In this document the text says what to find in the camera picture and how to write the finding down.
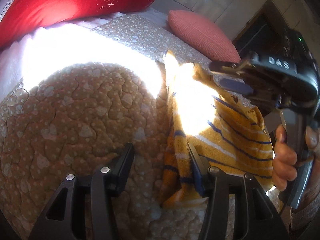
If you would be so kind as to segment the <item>person's right hand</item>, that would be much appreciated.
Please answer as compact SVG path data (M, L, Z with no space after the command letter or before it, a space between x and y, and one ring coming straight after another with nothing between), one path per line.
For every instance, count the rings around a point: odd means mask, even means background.
M313 162L312 171L306 190L319 190L319 129L306 128L305 142L311 152L308 161ZM282 125L276 129L276 144L274 147L275 157L272 161L272 181L279 191L284 191L289 182L297 179L297 168L306 164L306 161L299 161L295 150L286 143L286 131Z

